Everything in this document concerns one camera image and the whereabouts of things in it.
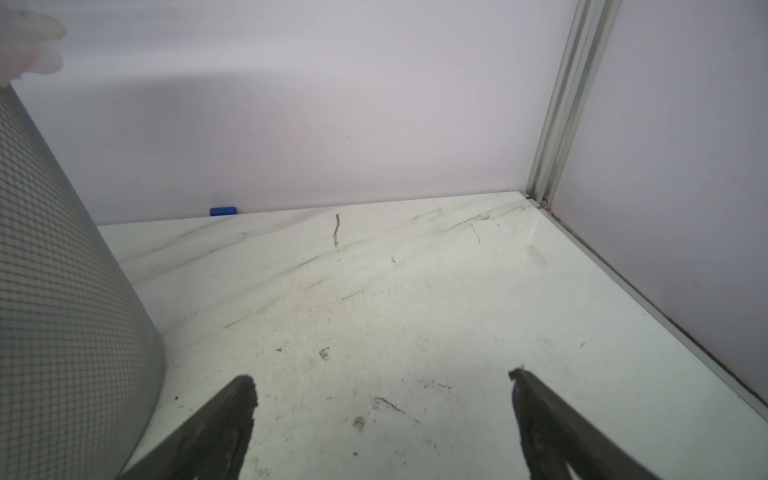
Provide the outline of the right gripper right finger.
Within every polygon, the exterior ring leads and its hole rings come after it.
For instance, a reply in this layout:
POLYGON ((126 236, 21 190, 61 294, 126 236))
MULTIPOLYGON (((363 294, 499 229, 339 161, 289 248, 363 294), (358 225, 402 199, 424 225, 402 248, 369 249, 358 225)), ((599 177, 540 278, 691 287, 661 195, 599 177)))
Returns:
POLYGON ((516 368, 512 406, 532 479, 655 479, 532 372, 516 368))

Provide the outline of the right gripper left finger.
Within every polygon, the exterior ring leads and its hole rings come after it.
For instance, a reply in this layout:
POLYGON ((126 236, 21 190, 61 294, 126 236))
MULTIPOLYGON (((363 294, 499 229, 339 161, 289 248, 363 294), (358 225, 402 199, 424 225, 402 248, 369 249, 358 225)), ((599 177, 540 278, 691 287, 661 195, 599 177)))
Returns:
POLYGON ((253 378, 235 377, 120 478, 237 480, 257 406, 253 378))

